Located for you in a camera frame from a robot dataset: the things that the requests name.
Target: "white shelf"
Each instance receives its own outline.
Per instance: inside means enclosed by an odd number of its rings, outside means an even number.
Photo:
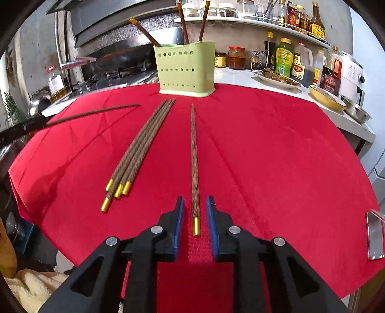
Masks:
[[[201,16],[198,16],[198,17],[185,17],[184,20],[186,22],[200,22],[200,21],[202,21],[202,17]],[[243,24],[256,25],[256,26],[260,26],[260,27],[264,27],[264,28],[268,28],[268,29],[275,29],[275,30],[278,30],[280,32],[288,33],[290,35],[293,35],[293,36],[302,38],[304,40],[310,41],[310,42],[312,42],[312,43],[314,43],[314,44],[316,44],[316,45],[318,45],[318,46],[320,46],[322,48],[331,49],[329,44],[326,44],[326,43],[324,43],[324,42],[322,42],[322,41],[320,41],[318,39],[315,39],[315,38],[313,38],[311,36],[308,36],[306,34],[297,32],[296,30],[289,29],[289,28],[286,28],[286,27],[283,27],[283,26],[279,26],[279,25],[275,25],[275,24],[272,24],[272,23],[256,21],[256,20],[249,20],[249,19],[240,19],[239,17],[222,17],[222,16],[208,16],[207,20],[208,21],[218,21],[218,22],[243,23]],[[174,19],[174,22],[175,23],[180,23],[181,19],[180,18]]]

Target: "metal screw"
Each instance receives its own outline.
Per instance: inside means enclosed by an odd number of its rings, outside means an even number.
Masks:
[[[229,232],[236,235],[236,234],[239,234],[241,232],[241,229],[238,226],[231,226],[229,228]]]
[[[114,246],[118,243],[118,239],[115,237],[109,237],[109,238],[107,238],[107,240],[105,242],[106,242],[107,246]]]
[[[274,238],[274,243],[276,246],[282,247],[285,245],[286,241],[281,237],[277,237],[277,238]]]
[[[163,231],[163,228],[162,228],[162,226],[153,226],[153,227],[151,227],[151,232],[153,233],[153,234],[160,234],[161,232]]]

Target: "white countertop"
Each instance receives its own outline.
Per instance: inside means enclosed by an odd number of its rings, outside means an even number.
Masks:
[[[338,127],[349,133],[352,133],[366,141],[373,143],[376,138],[375,133],[369,128],[367,124],[360,125],[345,112],[335,112],[325,106],[323,106],[318,101],[314,100],[309,93],[309,88],[300,87],[299,92],[293,92],[291,90],[278,89],[267,84],[262,83],[259,79],[253,79],[256,77],[254,73],[250,70],[237,71],[233,69],[226,68],[215,68],[215,77],[214,82],[230,85],[238,85],[244,87],[258,88],[264,90],[275,91],[281,94],[287,94],[289,96],[301,98],[318,105],[325,114],[331,119],[331,121]]]

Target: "white appliance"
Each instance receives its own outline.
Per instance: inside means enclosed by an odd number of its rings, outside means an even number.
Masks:
[[[362,84],[365,82],[362,66],[349,54],[340,51],[342,58],[340,95],[362,107],[365,93]]]

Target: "table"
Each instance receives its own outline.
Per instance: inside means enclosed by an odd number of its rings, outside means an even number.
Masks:
[[[9,173],[20,214],[79,264],[109,236],[155,225],[186,201],[179,259],[160,264],[158,311],[231,312],[232,268],[212,261],[206,197],[237,225],[284,237],[342,298],[385,260],[368,262],[365,213],[377,201],[358,158],[317,105],[271,91],[216,84],[207,98],[175,96],[129,197],[99,210],[124,151],[163,99],[159,85],[76,100],[57,117],[109,106],[142,107],[74,120],[37,133]],[[190,108],[196,108],[202,236],[191,233]]]

